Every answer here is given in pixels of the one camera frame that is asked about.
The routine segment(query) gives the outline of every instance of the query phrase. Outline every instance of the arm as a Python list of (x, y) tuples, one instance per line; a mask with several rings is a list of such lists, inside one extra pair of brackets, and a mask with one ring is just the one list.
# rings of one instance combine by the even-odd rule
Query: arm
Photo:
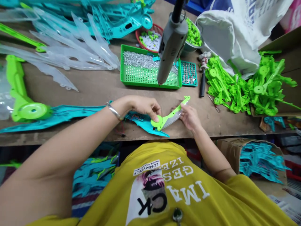
[(182, 105), (183, 113), (180, 119), (184, 125), (192, 131), (198, 149), (204, 159), (204, 162), (213, 177), (225, 183), (235, 176), (236, 173), (231, 165), (220, 152), (217, 146), (212, 142), (206, 131), (203, 129), (197, 111), (188, 105)]
[[(140, 96), (122, 97), (111, 106), (121, 117), (132, 109), (153, 120), (161, 114), (155, 99)], [(0, 187), (0, 222), (25, 225), (47, 215), (70, 217), (74, 172), (118, 123), (105, 107), (39, 147)]]

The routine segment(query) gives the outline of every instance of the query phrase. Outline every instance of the translucent plastic blade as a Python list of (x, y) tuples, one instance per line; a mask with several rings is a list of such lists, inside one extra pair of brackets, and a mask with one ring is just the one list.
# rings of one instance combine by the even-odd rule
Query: translucent plastic blade
[(28, 61), (29, 63), (36, 66), (41, 72), (46, 75), (51, 75), (53, 80), (60, 84), (61, 87), (65, 87), (66, 89), (74, 89), (78, 92), (78, 89), (73, 85), (73, 83), (58, 69), (55, 67), (49, 66), (47, 64), (41, 62)]
[(68, 57), (60, 54), (53, 54), (51, 52), (47, 53), (37, 53), (38, 55), (42, 57), (48, 57), (52, 61), (58, 61), (63, 63), (64, 65), (67, 65), (69, 67), (78, 69), (78, 70), (107, 70), (106, 67), (102, 67), (98, 64), (90, 64), (86, 61), (76, 61), (76, 60), (70, 60)]
[(37, 7), (33, 7), (33, 10), (46, 22), (49, 26), (53, 27), (55, 25), (60, 25), (67, 31), (71, 32), (75, 37), (80, 38), (77, 29), (71, 25), (70, 23), (40, 9)]
[(0, 22), (34, 21), (40, 17), (29, 8), (15, 8), (0, 12)]
[(117, 68), (120, 71), (120, 62), (119, 62), (118, 57), (114, 53), (112, 53), (112, 51), (110, 50), (108, 42), (100, 34), (100, 32), (94, 22), (93, 16), (91, 14), (88, 14), (88, 19), (89, 19), (90, 25), (92, 27), (94, 36), (95, 36), (97, 42), (100, 44), (103, 52), (106, 53), (110, 57), (110, 60), (112, 60), (117, 65)]
[(65, 70), (70, 70), (70, 67), (67, 65), (62, 64), (59, 61), (53, 61), (51, 59), (45, 58), (45, 55), (38, 56), (37, 54), (28, 52), (26, 50), (22, 50), (22, 49), (18, 49), (18, 48), (14, 48), (11, 46), (6, 46), (6, 45), (0, 45), (0, 53), (2, 54), (8, 54), (8, 55), (15, 55), (17, 57), (20, 57), (26, 61), (31, 60), (31, 61), (39, 61), (39, 62), (44, 62), (56, 67), (61, 67)]
[(49, 26), (45, 25), (45, 24), (42, 24), (38, 21), (35, 21), (33, 22), (34, 26), (39, 29), (41, 32), (43, 32), (44, 34), (50, 36), (51, 38), (59, 41), (59, 42), (62, 42), (66, 45), (68, 45), (69, 47), (72, 47), (90, 57), (92, 57), (93, 59), (95, 59), (96, 61), (98, 61), (98, 64), (103, 66), (103, 67), (106, 67), (107, 69), (109, 70), (112, 70), (112, 66), (104, 63), (104, 62), (101, 62), (99, 60), (99, 57), (96, 56), (95, 54), (89, 52), (88, 50), (86, 50), (84, 47), (82, 47), (82, 43), (77, 40), (71, 33), (67, 32), (67, 31), (64, 31), (62, 30), (61, 28), (59, 27), (56, 27), (56, 30), (59, 31), (61, 33), (61, 35), (59, 35), (58, 33), (56, 33), (55, 31), (53, 31)]
[(103, 63), (103, 61), (101, 60), (97, 60), (97, 59), (93, 59), (92, 57), (83, 54), (82, 52), (79, 52), (76, 49), (67, 47), (67, 46), (46, 46), (44, 48), (47, 53), (52, 53), (52, 54), (58, 54), (58, 55), (64, 55), (67, 58), (76, 58), (79, 61), (86, 61), (86, 62), (92, 62), (92, 63), (96, 63), (101, 65)]
[(102, 51), (101, 45), (96, 42), (90, 34), (89, 28), (80, 20), (74, 13), (71, 12), (73, 21), (75, 22), (75, 25), (78, 29), (78, 32), (80, 36), (83, 38), (83, 40), (87, 43), (90, 48), (93, 48), (93, 50), (106, 62), (108, 62), (112, 67), (117, 68), (117, 65), (110, 60), (109, 56)]
[(32, 35), (34, 35), (36, 38), (40, 39), (42, 42), (46, 43), (49, 46), (64, 46), (63, 44), (61, 44), (60, 42), (58, 42), (57, 40), (44, 35), (42, 32), (38, 33), (35, 31), (29, 31)]
[(168, 127), (169, 125), (173, 124), (175, 121), (177, 121), (179, 119), (179, 117), (181, 116), (182, 114), (182, 109), (177, 111), (173, 117), (171, 118), (168, 118), (166, 120), (166, 123), (164, 124), (164, 126), (162, 127), (162, 129)]

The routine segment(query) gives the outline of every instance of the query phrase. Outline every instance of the green perforated basket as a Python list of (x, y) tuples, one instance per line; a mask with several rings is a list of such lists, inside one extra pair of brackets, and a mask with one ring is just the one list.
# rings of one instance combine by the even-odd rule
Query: green perforated basket
[(157, 87), (166, 89), (179, 89), (182, 87), (182, 76), (181, 67), (178, 68), (178, 74), (170, 72), (166, 82), (159, 86), (157, 81), (158, 69), (148, 69), (143, 67), (133, 67), (124, 65), (123, 53), (125, 51), (140, 53), (140, 54), (151, 54), (154, 57), (158, 57), (157, 53), (152, 53), (147, 50), (139, 49), (132, 46), (121, 45), (121, 69), (120, 69), (120, 81), (125, 85), (133, 86), (146, 86), (146, 87)]

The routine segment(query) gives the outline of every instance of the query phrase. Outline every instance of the silver bracelet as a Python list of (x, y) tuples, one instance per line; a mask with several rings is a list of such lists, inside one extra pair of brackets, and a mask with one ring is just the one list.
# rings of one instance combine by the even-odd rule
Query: silver bracelet
[(120, 114), (118, 114), (118, 112), (110, 105), (109, 102), (107, 102), (106, 105), (111, 110), (111, 112), (113, 112), (113, 114), (118, 118), (119, 121), (122, 121), (124, 119), (120, 117)]

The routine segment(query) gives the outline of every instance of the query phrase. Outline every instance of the table surface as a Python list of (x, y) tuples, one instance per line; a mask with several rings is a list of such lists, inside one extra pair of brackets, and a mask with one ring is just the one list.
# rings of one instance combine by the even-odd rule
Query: table surface
[[(170, 3), (157, 0), (152, 7), (155, 12), (151, 15), (153, 23), (165, 27), (168, 21), (168, 15), (173, 11), (173, 5)], [(196, 20), (196, 16), (187, 13), (187, 16), (192, 20)], [(11, 28), (35, 39), (29, 33), (29, 29), (34, 30), (31, 24), (7, 24)], [(24, 46), (23, 42), (12, 40), (9, 42), (3, 41), (7, 36), (3, 33), (0, 35), (2, 44), (31, 50)], [(112, 40), (110, 48), (120, 58), (120, 45), (126, 44), (136, 46), (137, 40), (135, 34), (132, 33), (122, 39)], [(197, 57), (200, 52), (191, 53), (187, 57), (181, 58), (184, 61), (194, 62), (199, 64)], [(4, 61), (4, 55), (1, 56), (1, 61)], [(122, 96), (133, 94), (156, 98), (162, 107), (163, 115), (168, 115), (170, 109), (178, 105), (184, 99), (184, 96), (191, 96), (189, 104), (197, 109), (202, 125), (211, 137), (221, 136), (238, 136), (238, 135), (255, 135), (263, 134), (259, 128), (260, 117), (248, 116), (246, 113), (234, 114), (224, 106), (220, 106), (221, 112), (218, 113), (211, 100), (207, 95), (199, 98), (199, 87), (182, 87), (179, 90), (146, 88), (146, 87), (127, 87), (120, 81), (120, 72), (113, 71), (79, 71), (71, 69), (62, 71), (79, 89), (79, 92), (66, 90), (52, 81), (51, 76), (46, 76), (40, 72), (35, 66), (29, 63), (23, 63), (25, 72), (24, 82), (28, 92), (28, 96), (35, 102), (44, 103), (50, 106), (58, 105), (78, 105), (78, 106), (100, 106), (104, 105), (109, 100), (116, 100)], [(201, 82), (201, 72), (198, 73), (198, 84)], [(63, 123), (61, 125), (48, 128), (42, 131), (22, 132), (22, 133), (6, 133), (0, 134), (0, 146), (11, 145), (34, 145), (42, 144), (57, 132), (66, 128), (72, 122)], [(0, 121), (0, 129), (9, 126), (17, 125), (11, 120)], [(112, 131), (106, 141), (127, 141), (127, 140), (151, 140), (164, 139), (148, 134), (146, 131), (136, 126), (133, 123), (124, 124), (126, 137), (122, 138)], [(192, 133), (187, 131), (179, 120), (164, 129), (164, 132), (170, 135), (170, 138), (190, 138)]]

